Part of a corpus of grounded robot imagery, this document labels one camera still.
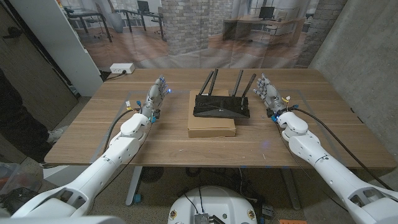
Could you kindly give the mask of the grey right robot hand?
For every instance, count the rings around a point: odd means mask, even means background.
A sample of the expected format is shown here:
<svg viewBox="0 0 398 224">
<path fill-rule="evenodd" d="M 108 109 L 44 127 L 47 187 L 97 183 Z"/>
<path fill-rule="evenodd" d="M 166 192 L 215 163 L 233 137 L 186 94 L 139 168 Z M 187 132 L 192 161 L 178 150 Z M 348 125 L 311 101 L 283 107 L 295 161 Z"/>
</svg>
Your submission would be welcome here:
<svg viewBox="0 0 398 224">
<path fill-rule="evenodd" d="M 290 97 L 283 98 L 264 73 L 257 79 L 256 84 L 257 88 L 254 88 L 253 92 L 264 102 L 269 118 L 278 118 L 287 112 Z"/>
</svg>

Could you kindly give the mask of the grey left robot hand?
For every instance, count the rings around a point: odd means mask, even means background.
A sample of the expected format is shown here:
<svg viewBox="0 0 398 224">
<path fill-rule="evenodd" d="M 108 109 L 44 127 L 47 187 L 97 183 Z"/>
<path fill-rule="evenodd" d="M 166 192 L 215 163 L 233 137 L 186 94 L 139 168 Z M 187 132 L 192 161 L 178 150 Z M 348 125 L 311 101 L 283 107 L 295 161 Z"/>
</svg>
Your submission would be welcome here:
<svg viewBox="0 0 398 224">
<path fill-rule="evenodd" d="M 163 75 L 156 79 L 155 83 L 150 87 L 146 100 L 141 108 L 141 114 L 148 117 L 150 120 L 153 117 L 159 118 L 160 107 L 166 95 L 171 93 L 171 89 L 165 81 Z"/>
</svg>

